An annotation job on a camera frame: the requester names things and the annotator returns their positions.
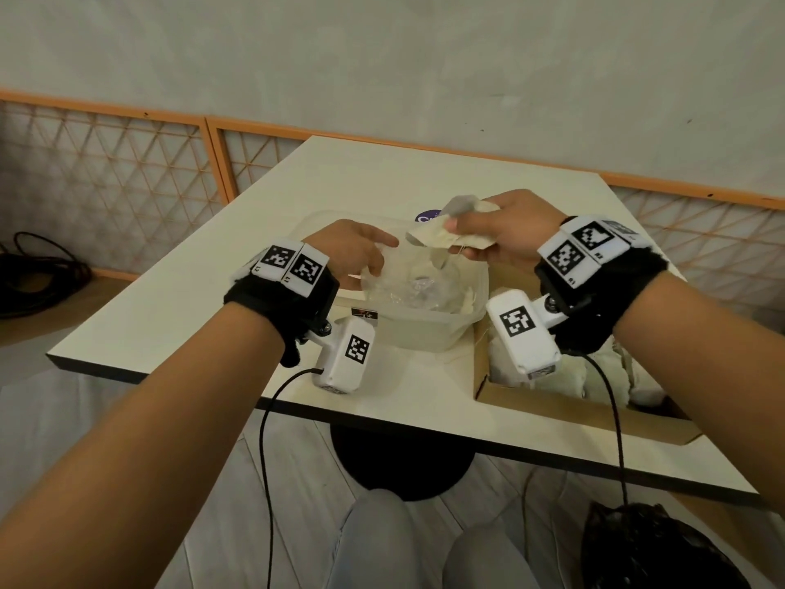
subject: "black table base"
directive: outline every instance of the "black table base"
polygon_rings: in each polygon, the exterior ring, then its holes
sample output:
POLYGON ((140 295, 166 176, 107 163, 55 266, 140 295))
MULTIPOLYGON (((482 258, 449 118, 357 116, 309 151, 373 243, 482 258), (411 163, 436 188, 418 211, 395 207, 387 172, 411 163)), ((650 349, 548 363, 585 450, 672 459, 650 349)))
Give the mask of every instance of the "black table base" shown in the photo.
POLYGON ((453 440, 407 438, 331 424, 341 465, 366 489, 384 488, 402 500, 425 500, 452 488, 474 451, 453 440))

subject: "black cable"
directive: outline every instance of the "black cable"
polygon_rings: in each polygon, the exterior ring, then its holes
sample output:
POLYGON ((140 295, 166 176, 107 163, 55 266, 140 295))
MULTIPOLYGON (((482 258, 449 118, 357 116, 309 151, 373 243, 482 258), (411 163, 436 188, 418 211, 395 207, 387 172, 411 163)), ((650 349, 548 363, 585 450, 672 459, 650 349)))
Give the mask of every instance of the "black cable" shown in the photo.
MULTIPOLYGON (((282 384, 277 391, 272 395, 270 402, 267 404, 267 407, 264 407, 265 414, 261 418, 261 425, 259 426, 259 459, 261 461, 261 480, 265 484, 265 498, 267 499, 267 511, 270 515, 270 556, 267 562, 267 589, 270 589, 270 580, 272 578, 272 537, 273 537, 273 523, 272 523, 272 501, 270 500, 270 486, 267 483, 267 465, 265 465, 265 445, 264 445, 264 438, 265 438, 265 424, 267 423, 267 416, 270 415, 270 409, 272 408, 272 404, 278 398, 281 391, 284 390, 287 385, 292 382, 295 378, 302 376, 304 374, 321 374, 324 370, 320 367, 309 367, 308 370, 300 370, 297 374, 290 377, 284 384, 282 384)), ((257 409, 261 409, 260 402, 256 404, 257 409)))
POLYGON ((589 362, 594 366, 594 369, 600 374, 602 381, 605 383, 605 388, 608 390, 608 395, 611 397, 611 408, 613 409, 613 423, 616 426, 616 444, 619 445, 619 482, 622 485, 622 497, 624 500, 624 506, 628 505, 627 502, 627 482, 626 482, 626 474, 624 471, 624 451, 622 449, 622 424, 619 421, 619 408, 616 407, 616 398, 613 396, 613 389, 611 388, 611 383, 608 381, 608 377, 602 371, 602 368, 594 361, 593 358, 587 356, 585 353, 581 353, 580 351, 570 351, 568 352, 570 355, 575 355, 579 357, 583 357, 584 360, 589 362))
POLYGON ((90 267, 73 256, 59 243, 36 233, 17 232, 13 244, 18 254, 11 254, 0 244, 0 319, 19 318, 43 312, 56 306, 87 285, 93 278, 90 267), (57 249, 62 256, 32 256, 20 244, 20 237, 40 239, 57 249), (24 291, 25 279, 36 275, 49 277, 46 286, 37 291, 24 291))

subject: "gray pants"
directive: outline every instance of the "gray pants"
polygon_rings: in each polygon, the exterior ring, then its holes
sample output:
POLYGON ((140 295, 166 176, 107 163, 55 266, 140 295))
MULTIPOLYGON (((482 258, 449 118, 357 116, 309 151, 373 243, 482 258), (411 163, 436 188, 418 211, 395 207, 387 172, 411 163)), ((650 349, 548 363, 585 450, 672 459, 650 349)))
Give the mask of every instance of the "gray pants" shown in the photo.
MULTIPOLYGON (((464 532, 444 565, 445 589, 537 589, 532 571, 500 525, 464 532)), ((406 505, 372 490, 349 511, 327 589, 418 589, 422 572, 406 505)))

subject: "black bag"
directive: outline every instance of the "black bag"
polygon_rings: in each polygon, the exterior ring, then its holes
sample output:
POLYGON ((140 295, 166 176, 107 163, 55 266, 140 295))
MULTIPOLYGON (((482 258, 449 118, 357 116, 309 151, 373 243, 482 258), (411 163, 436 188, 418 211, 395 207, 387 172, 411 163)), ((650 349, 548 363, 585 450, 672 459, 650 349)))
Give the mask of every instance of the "black bag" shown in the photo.
POLYGON ((669 517, 661 504, 611 509, 592 503, 581 571, 585 589, 750 587, 708 537, 669 517))

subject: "white table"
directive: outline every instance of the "white table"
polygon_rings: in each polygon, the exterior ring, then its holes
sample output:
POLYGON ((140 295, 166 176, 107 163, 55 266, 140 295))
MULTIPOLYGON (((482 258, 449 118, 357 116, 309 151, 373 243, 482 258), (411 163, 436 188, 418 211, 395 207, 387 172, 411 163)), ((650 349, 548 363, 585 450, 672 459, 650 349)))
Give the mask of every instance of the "white table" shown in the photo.
MULTIPOLYGON (((238 265, 303 217, 332 209, 413 220, 458 194, 485 197, 515 187, 531 188, 567 214, 605 214, 642 230, 592 173, 313 137, 49 356, 68 370, 140 382, 221 307, 238 265)), ((617 476, 612 432, 476 402, 472 349, 468 337, 442 354, 378 346, 355 395, 327 393, 303 377, 274 408, 382 432, 450 434, 489 455, 617 476)), ((303 346, 301 363, 313 364, 318 351, 312 343, 303 346)), ((263 396, 291 373, 279 367, 263 396)), ((685 446, 624 436, 624 452, 633 483, 760 504, 753 487, 705 436, 685 446)))

